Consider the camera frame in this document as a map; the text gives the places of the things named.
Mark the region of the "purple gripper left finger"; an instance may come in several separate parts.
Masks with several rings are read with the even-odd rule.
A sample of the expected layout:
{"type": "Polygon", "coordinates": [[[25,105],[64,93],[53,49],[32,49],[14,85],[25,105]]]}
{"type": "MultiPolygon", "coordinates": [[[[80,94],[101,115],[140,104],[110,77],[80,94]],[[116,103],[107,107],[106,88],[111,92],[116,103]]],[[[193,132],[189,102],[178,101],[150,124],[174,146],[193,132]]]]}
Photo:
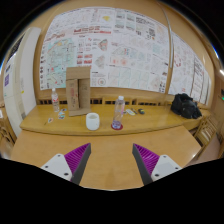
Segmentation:
{"type": "Polygon", "coordinates": [[[91,144],[87,143],[65,155],[56,154],[42,169],[79,185],[90,154],[91,144]]]}

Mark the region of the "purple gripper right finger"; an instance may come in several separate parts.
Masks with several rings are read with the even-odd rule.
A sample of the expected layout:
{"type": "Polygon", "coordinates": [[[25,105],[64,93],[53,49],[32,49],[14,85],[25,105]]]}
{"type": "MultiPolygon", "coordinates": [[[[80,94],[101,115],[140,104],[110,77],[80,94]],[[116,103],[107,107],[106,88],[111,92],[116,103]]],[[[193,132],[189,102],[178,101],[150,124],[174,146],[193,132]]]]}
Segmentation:
{"type": "Polygon", "coordinates": [[[144,185],[181,170],[181,167],[168,155],[157,155],[138,144],[133,145],[132,154],[144,185]]]}

